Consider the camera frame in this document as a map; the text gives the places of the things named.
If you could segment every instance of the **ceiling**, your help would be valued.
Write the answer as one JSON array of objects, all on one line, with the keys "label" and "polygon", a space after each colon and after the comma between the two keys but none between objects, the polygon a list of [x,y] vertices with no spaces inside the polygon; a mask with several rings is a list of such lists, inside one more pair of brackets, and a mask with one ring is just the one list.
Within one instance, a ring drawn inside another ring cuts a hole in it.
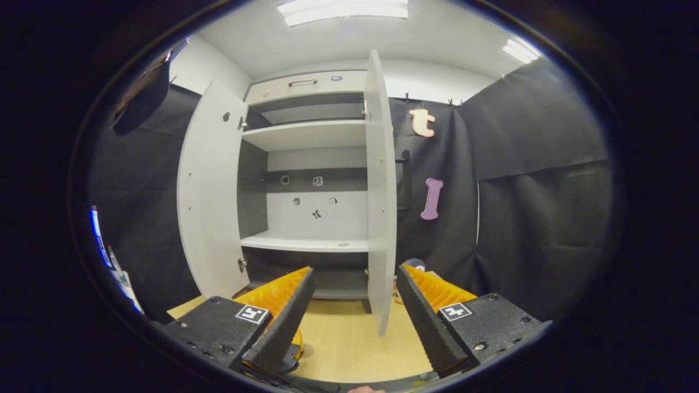
[{"label": "ceiling", "polygon": [[496,79],[522,63],[502,51],[511,35],[445,0],[409,0],[408,19],[348,17],[288,27],[277,5],[254,0],[198,35],[253,80],[320,62],[383,59],[444,64]]}]

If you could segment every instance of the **black fabric backdrop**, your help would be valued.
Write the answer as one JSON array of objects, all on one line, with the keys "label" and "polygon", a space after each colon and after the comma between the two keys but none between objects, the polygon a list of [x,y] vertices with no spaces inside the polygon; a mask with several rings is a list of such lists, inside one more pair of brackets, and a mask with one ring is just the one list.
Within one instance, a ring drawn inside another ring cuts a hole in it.
[{"label": "black fabric backdrop", "polygon": [[539,319],[556,319],[603,263],[612,179],[603,128],[546,59],[460,110],[479,180],[475,254],[458,269]]},{"label": "black fabric backdrop", "polygon": [[105,245],[129,273],[143,310],[163,323],[172,320],[167,310],[200,295],[182,249],[176,199],[182,142],[199,98],[173,85],[139,128],[123,136],[104,131],[89,175]]},{"label": "black fabric backdrop", "polygon": [[[406,102],[390,99],[396,157],[410,151],[412,199],[410,209],[398,212],[396,263],[409,258],[425,261],[428,270],[474,292],[485,290],[484,280],[473,264],[476,239],[477,193],[468,130],[458,108],[432,101]],[[424,108],[435,117],[429,128],[431,138],[418,136],[412,129],[409,111]],[[398,205],[405,203],[406,179],[401,166],[396,169]],[[437,220],[420,218],[427,201],[429,178],[444,182]]]}]

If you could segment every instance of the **small sticker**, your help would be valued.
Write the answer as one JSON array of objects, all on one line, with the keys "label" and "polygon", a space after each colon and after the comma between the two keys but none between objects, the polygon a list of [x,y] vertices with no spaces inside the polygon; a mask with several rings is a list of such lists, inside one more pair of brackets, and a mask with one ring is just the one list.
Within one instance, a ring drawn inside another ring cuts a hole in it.
[{"label": "small sticker", "polygon": [[461,303],[455,303],[451,304],[449,306],[444,306],[439,309],[440,313],[444,315],[447,318],[447,321],[455,321],[459,318],[463,318],[467,315],[473,314],[471,310],[466,308],[463,304]]},{"label": "small sticker", "polygon": [[260,322],[264,320],[268,312],[269,311],[267,311],[264,308],[255,306],[245,306],[240,311],[238,311],[238,314],[236,314],[236,318],[240,318],[242,320],[246,320],[254,324],[260,324]]}]

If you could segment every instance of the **cabinet door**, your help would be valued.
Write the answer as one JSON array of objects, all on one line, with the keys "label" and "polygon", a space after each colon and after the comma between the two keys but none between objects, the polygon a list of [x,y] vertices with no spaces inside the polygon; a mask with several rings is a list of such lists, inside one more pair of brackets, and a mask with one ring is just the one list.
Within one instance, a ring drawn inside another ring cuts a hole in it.
[{"label": "cabinet door", "polygon": [[371,311],[379,336],[386,334],[396,268],[396,156],[384,74],[375,50],[369,56],[364,90],[368,245]]},{"label": "cabinet door", "polygon": [[250,283],[238,232],[240,117],[247,105],[215,81],[189,122],[180,156],[177,208],[189,270],[206,297],[230,299]]}]

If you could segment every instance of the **gray back panel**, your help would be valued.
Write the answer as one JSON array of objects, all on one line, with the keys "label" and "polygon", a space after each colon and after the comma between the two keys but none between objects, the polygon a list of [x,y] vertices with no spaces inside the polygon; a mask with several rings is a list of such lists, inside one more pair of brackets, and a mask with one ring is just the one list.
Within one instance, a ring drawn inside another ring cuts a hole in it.
[{"label": "gray back panel", "polygon": [[240,143],[238,161],[238,228],[240,238],[266,231],[265,173],[268,153],[250,142]]},{"label": "gray back panel", "polygon": [[[283,184],[282,178],[284,178],[284,183],[288,181],[288,184]],[[314,179],[322,179],[322,184],[319,180],[314,182]],[[265,183],[267,192],[367,190],[366,168],[298,169],[267,172]]]}]

